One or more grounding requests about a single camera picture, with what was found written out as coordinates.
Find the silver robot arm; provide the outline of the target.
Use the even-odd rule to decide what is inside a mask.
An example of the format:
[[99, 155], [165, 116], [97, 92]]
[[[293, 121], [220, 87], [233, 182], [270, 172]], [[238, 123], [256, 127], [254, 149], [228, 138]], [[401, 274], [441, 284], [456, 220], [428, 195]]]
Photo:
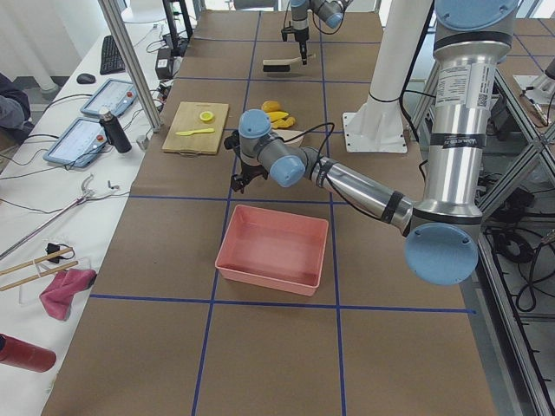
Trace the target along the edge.
[[350, 0], [291, 0], [288, 4], [291, 20], [284, 19], [281, 29], [282, 40], [286, 42], [289, 35], [294, 37], [299, 47], [300, 62], [306, 65], [308, 63], [307, 42], [310, 39], [309, 13], [313, 17], [318, 17], [330, 29], [339, 29], [345, 12], [352, 2]]
[[423, 197], [412, 201], [311, 147], [288, 146], [266, 113], [242, 114], [226, 140], [241, 162], [231, 187], [257, 176], [290, 187], [301, 178], [336, 193], [358, 211], [392, 224], [406, 238], [408, 267], [422, 280], [452, 285], [478, 262], [482, 214], [476, 206], [482, 149], [497, 65], [510, 51], [514, 1], [395, 1], [382, 39], [367, 101], [343, 116], [351, 153], [404, 153], [400, 104], [417, 54], [417, 35], [435, 16], [433, 56], [439, 67]]

